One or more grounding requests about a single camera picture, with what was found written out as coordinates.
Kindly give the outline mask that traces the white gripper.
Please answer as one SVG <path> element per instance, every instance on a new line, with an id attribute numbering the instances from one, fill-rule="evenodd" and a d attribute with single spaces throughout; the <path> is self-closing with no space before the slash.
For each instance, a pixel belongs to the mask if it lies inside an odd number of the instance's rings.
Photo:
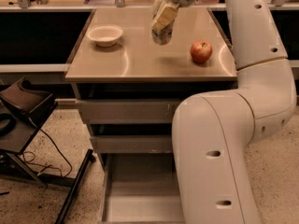
<path id="1" fill-rule="evenodd" d="M 172 23 L 178 15 L 179 6 L 188 7 L 195 0 L 155 0 L 152 7 L 151 28 L 154 32 L 160 33 L 166 26 Z"/>

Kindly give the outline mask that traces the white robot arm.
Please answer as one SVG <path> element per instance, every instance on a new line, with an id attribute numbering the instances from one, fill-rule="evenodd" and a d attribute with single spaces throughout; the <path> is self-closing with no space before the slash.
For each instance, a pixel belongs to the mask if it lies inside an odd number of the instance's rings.
<path id="1" fill-rule="evenodd" d="M 172 146 L 185 224 L 263 224 L 244 149 L 292 117 L 292 68 L 265 0 L 225 0 L 238 86 L 178 106 Z"/>

